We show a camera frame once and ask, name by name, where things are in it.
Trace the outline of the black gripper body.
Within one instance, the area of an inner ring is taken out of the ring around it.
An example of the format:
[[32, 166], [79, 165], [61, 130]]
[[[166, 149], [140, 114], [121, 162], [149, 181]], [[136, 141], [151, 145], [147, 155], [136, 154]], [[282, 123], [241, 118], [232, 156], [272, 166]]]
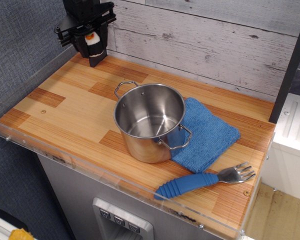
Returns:
[[64, 0], [66, 16], [55, 27], [61, 46], [71, 44], [73, 35], [85, 36], [92, 32], [99, 34], [103, 23], [108, 25], [116, 20], [113, 2], [99, 0]]

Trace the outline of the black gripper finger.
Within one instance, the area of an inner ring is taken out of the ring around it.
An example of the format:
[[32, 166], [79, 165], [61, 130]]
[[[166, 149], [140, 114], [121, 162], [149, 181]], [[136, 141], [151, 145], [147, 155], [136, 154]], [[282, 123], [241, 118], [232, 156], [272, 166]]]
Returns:
[[71, 43], [83, 58], [89, 58], [88, 45], [84, 35], [73, 35]]
[[108, 24], [106, 22], [102, 23], [98, 28], [99, 37], [100, 37], [100, 46], [102, 47], [103, 54], [107, 54], [107, 45], [108, 45]]

